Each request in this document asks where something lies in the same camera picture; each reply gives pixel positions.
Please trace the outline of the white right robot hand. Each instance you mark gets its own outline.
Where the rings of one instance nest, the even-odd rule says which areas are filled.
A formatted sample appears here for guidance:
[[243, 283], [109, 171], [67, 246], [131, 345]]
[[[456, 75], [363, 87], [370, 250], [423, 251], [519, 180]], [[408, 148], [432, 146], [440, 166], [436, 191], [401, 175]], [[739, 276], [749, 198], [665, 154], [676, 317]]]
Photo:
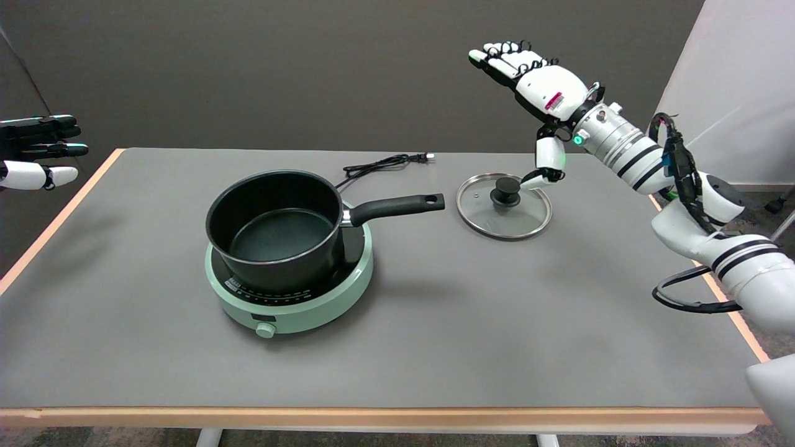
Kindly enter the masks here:
[[543, 189], [565, 178], [565, 143], [573, 139], [575, 127], [585, 113], [604, 98], [600, 82], [587, 86], [560, 65], [558, 58], [545, 58], [531, 43], [485, 43], [471, 49], [469, 62], [498, 84], [513, 91], [514, 99], [542, 126], [535, 143], [535, 168], [520, 181], [523, 189]]

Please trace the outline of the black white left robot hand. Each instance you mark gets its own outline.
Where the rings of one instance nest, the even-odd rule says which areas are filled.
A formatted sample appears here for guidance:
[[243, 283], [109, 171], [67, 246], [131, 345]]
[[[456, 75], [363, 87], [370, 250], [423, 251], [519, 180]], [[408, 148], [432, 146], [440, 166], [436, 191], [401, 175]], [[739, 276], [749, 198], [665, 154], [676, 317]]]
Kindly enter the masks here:
[[2, 120], [2, 189], [51, 191], [76, 180], [76, 167], [40, 162], [87, 155], [87, 145], [68, 142], [79, 135], [78, 121], [71, 114]]

